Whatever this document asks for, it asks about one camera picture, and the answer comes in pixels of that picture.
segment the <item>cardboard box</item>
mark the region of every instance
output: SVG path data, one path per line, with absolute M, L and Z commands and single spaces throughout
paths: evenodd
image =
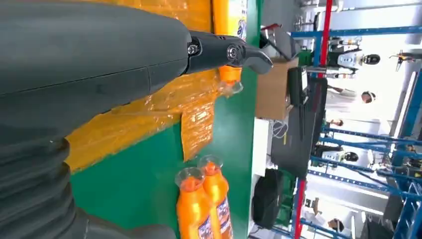
M 284 120 L 292 108 L 287 90 L 287 71 L 297 67 L 299 59 L 289 62 L 283 59 L 272 60 L 273 69 L 258 76 L 255 116 L 268 120 Z

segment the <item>bottle label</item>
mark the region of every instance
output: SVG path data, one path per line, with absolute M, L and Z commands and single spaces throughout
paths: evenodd
M 231 228 L 230 208 L 227 198 L 217 207 L 218 219 L 220 220 L 220 232 L 223 239 L 233 239 Z
M 212 234 L 211 230 L 211 221 L 210 217 L 208 217 L 204 223 L 202 223 L 198 228 L 199 239 L 213 239 L 214 234 Z

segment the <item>black bag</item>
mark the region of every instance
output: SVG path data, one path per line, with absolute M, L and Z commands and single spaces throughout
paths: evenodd
M 271 229 L 275 224 L 283 201 L 283 173 L 275 169 L 265 170 L 265 177 L 258 179 L 252 199 L 252 215 L 255 223 Z

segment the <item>person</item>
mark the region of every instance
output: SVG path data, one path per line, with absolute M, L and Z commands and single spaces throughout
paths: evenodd
M 315 225 L 321 227 L 328 226 L 329 228 L 334 229 L 338 233 L 342 232 L 344 230 L 343 222 L 337 218 L 334 218 L 327 222 L 322 216 L 322 213 L 318 211 L 318 203 L 319 198 L 315 198 L 314 204 L 312 206 L 313 212 L 302 210 L 302 217 L 305 218 L 306 221 L 311 222 Z
M 338 127 L 342 127 L 344 125 L 344 122 L 342 119 L 332 119 L 332 120 L 327 120 L 325 122 L 325 127 L 329 128 L 330 124 L 336 125 Z
M 358 95 L 354 90 L 328 85 L 325 109 L 329 112 L 350 113 L 358 104 L 369 104 L 376 99 L 376 95 L 370 91 Z

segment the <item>screw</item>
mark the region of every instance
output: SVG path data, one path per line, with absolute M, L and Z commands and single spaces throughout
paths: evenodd
M 188 46 L 188 54 L 193 55 L 198 52 L 198 46 L 197 45 L 190 45 Z
M 228 57 L 228 58 L 230 58 L 230 59 L 232 59 L 232 58 L 236 58 L 236 55 L 237 55 L 237 53 L 236 53 L 236 48 L 234 48 L 234 47 L 229 47 L 229 48 L 227 49 L 227 57 Z

